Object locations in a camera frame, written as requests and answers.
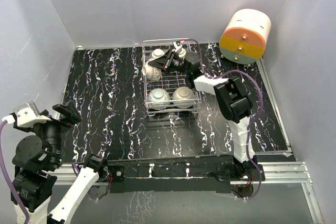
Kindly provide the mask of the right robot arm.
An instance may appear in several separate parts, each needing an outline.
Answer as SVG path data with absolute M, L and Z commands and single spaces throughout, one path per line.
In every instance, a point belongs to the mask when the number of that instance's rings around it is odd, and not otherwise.
M 253 172 L 262 181 L 262 170 L 251 144 L 250 128 L 254 120 L 250 119 L 253 103 L 241 80 L 211 77 L 205 73 L 202 57 L 195 52 L 187 52 L 180 58 L 169 50 L 157 58 L 158 68 L 164 72 L 178 71 L 186 74 L 188 88 L 212 94 L 216 97 L 222 116 L 229 122 L 234 142 L 234 174 L 240 180 L 247 180 Z

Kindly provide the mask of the red patterned bowl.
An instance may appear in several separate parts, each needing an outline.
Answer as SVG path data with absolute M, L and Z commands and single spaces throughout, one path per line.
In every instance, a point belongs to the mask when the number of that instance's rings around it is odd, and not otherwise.
M 170 105 L 170 95 L 164 89 L 156 88 L 147 97 L 147 106 L 157 111 L 164 110 Z

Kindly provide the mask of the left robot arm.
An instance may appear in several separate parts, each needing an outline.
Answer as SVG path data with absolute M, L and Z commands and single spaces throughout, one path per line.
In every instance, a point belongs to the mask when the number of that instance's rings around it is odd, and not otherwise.
M 11 201 L 17 223 L 70 223 L 78 206 L 96 182 L 124 180 L 121 166 L 110 166 L 107 160 L 92 154 L 78 167 L 72 165 L 76 179 L 58 205 L 48 211 L 57 176 L 52 172 L 62 166 L 62 133 L 81 122 L 81 115 L 72 100 L 55 104 L 53 110 L 61 117 L 52 117 L 47 110 L 39 111 L 31 101 L 14 109 L 2 119 L 17 130 L 29 132 L 17 145 L 12 163 L 14 179 L 8 179 Z

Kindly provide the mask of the green patterned bowl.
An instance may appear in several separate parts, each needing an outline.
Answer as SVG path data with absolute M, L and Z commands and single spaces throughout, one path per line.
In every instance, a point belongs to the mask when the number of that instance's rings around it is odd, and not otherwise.
M 188 109 L 195 103 L 195 95 L 188 87 L 177 88 L 172 94 L 173 104 L 181 109 Z

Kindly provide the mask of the purple striped bowl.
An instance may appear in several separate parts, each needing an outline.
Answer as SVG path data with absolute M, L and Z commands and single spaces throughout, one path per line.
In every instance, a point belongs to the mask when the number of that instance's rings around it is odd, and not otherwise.
M 158 48 L 158 49 L 153 50 L 150 53 L 149 62 L 153 60 L 161 59 L 161 58 L 165 60 L 166 58 L 165 52 L 162 49 Z

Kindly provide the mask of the white brown lattice bowl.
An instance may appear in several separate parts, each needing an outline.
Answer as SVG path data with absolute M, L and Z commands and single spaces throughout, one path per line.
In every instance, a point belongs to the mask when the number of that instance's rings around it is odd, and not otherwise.
M 161 78 L 161 70 L 145 64 L 142 67 L 142 74 L 150 81 L 159 81 Z

